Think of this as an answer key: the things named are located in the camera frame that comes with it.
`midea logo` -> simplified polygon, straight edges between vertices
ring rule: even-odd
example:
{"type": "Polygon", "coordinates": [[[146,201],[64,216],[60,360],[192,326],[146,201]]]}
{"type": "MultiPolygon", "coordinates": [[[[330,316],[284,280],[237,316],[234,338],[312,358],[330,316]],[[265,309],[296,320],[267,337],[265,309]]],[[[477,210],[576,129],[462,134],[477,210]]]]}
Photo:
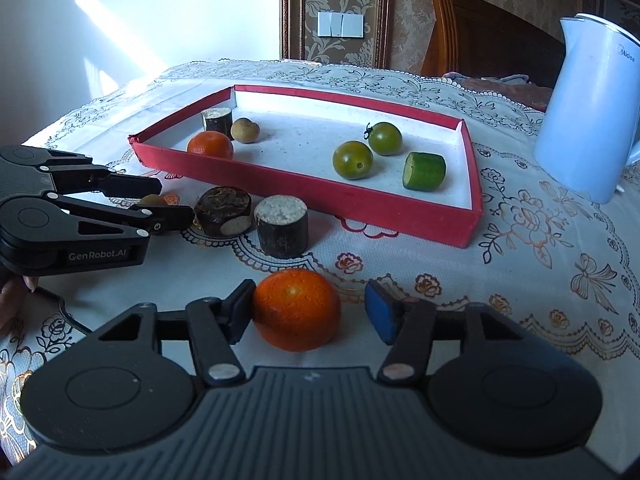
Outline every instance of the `midea logo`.
{"type": "Polygon", "coordinates": [[[630,59],[631,61],[635,62],[636,58],[634,58],[631,54],[629,54],[626,50],[625,47],[623,47],[622,45],[618,46],[618,54],[620,54],[620,56],[624,56],[627,59],[630,59]]]}

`white tablecloth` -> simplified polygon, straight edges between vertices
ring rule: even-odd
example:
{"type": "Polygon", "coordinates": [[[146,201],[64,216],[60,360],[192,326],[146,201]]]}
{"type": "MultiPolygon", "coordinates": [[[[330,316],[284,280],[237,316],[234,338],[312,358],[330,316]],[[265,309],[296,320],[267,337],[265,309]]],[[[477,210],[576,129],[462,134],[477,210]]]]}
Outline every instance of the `white tablecloth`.
{"type": "MultiPolygon", "coordinates": [[[[279,261],[260,251],[253,232],[212,239],[194,226],[151,240],[142,266],[42,279],[44,287],[66,298],[78,320],[95,328],[140,301],[175,310],[202,296],[225,297],[245,278],[259,282],[274,270],[306,267],[326,276],[340,292],[344,320],[339,337],[317,351],[289,354],[269,346],[249,326],[235,347],[242,364],[364,364],[377,370],[388,347],[364,314],[368,279],[379,280],[400,298],[428,298],[450,310],[484,301],[573,355],[600,381],[604,409],[590,440],[598,456],[622,469],[640,454],[636,167],[625,172],[625,193],[598,206],[568,192],[535,164],[532,146],[540,112],[495,94],[468,91],[450,80],[285,61],[178,66],[67,114],[27,144],[84,153],[121,172],[156,175],[174,203],[194,205],[210,185],[141,167],[127,136],[182,107],[212,81],[359,94],[465,119],[484,197],[485,213],[475,239],[459,250],[313,213],[308,253],[279,261]]],[[[87,196],[109,203],[99,194],[87,196]]],[[[113,202],[129,205],[126,200],[113,202]]],[[[0,438],[12,461],[34,447],[18,408],[22,384],[80,337],[53,305],[33,296],[0,346],[0,438]]],[[[452,345],[437,345],[434,362],[443,362],[452,352],[452,345]]],[[[165,355],[193,370],[186,344],[165,345],[165,355]]]]}

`wall switch panel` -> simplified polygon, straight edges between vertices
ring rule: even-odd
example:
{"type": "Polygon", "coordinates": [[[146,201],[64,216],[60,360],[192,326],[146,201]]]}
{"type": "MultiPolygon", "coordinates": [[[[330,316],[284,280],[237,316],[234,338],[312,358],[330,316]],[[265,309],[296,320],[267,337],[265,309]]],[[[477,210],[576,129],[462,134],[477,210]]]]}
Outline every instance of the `wall switch panel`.
{"type": "Polygon", "coordinates": [[[363,38],[364,16],[362,14],[343,14],[340,36],[343,38],[363,38]]]}
{"type": "Polygon", "coordinates": [[[318,37],[331,36],[331,13],[318,12],[318,37]]]}
{"type": "Polygon", "coordinates": [[[341,12],[318,12],[319,38],[363,38],[364,16],[341,12]]]}

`wooden bed frame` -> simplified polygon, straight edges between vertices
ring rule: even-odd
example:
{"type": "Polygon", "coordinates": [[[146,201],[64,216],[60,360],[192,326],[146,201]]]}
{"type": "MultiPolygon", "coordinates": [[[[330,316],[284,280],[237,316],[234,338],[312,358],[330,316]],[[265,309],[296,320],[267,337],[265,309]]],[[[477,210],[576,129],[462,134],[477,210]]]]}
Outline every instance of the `wooden bed frame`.
{"type": "Polygon", "coordinates": [[[553,88],[564,44],[529,22],[483,0],[433,0],[436,24],[421,75],[470,77],[526,74],[553,88]]]}

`blue gripper pad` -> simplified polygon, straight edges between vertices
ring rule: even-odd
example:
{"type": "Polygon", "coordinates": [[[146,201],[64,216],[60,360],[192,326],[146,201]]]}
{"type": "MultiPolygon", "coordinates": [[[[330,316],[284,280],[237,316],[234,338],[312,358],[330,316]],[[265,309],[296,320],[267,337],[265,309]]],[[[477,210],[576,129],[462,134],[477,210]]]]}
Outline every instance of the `blue gripper pad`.
{"type": "Polygon", "coordinates": [[[377,282],[370,280],[364,288],[364,309],[378,336],[392,345],[402,328],[404,308],[377,282]]]}

